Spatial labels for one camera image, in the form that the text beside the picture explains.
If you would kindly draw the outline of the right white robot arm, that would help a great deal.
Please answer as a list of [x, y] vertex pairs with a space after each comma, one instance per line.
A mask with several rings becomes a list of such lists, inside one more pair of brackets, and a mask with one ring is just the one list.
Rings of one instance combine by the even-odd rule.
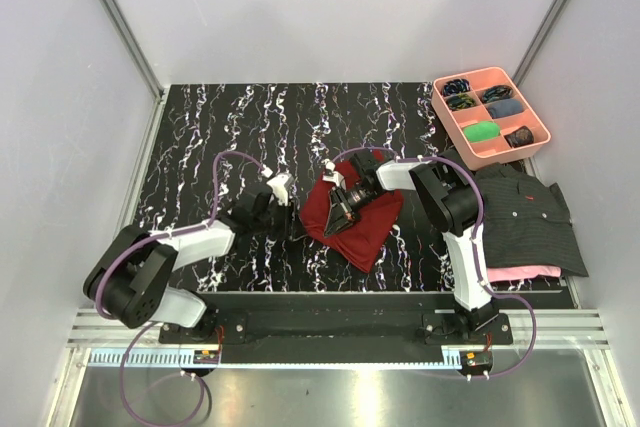
[[456, 336], [466, 343], [485, 337], [499, 310], [489, 292], [483, 258], [482, 195], [472, 174], [456, 162], [453, 151], [441, 157], [378, 159], [371, 148], [346, 152], [359, 177], [352, 187], [337, 171], [337, 160], [323, 161], [322, 179], [329, 189], [329, 211], [324, 235], [342, 233], [360, 221], [360, 211], [384, 194], [396, 191], [417, 193], [427, 220], [443, 236], [454, 274], [454, 312], [443, 320], [440, 336]]

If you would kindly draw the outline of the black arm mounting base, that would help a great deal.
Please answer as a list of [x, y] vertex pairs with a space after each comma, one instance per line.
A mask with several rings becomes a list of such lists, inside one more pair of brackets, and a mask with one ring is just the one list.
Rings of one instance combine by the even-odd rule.
[[467, 314], [451, 293], [217, 293], [194, 328], [160, 329], [162, 344], [226, 345], [276, 338], [392, 336], [436, 344], [510, 346], [508, 316], [498, 305]]

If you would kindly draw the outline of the red cloth napkin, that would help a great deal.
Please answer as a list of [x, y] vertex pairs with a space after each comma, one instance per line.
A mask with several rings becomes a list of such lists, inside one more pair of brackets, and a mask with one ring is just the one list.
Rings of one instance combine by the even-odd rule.
[[337, 235], [324, 236], [329, 190], [334, 185], [324, 182], [322, 176], [311, 189], [299, 218], [312, 239], [339, 253], [356, 269], [368, 273], [398, 219], [404, 197], [396, 189], [386, 189], [378, 179], [379, 167], [383, 165], [378, 152], [354, 154], [348, 160], [333, 162], [345, 177], [345, 190], [359, 186], [365, 193], [363, 205], [358, 209], [360, 220]]

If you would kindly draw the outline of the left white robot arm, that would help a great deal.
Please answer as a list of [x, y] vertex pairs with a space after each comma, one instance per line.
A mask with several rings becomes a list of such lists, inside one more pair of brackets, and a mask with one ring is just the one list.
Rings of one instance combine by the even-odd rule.
[[86, 277], [83, 294], [101, 315], [129, 329], [165, 328], [161, 341], [205, 343], [220, 333], [216, 308], [199, 294], [169, 285], [172, 273], [224, 257], [256, 236], [292, 238], [298, 202], [260, 185], [240, 195], [212, 220], [173, 231], [123, 228]]

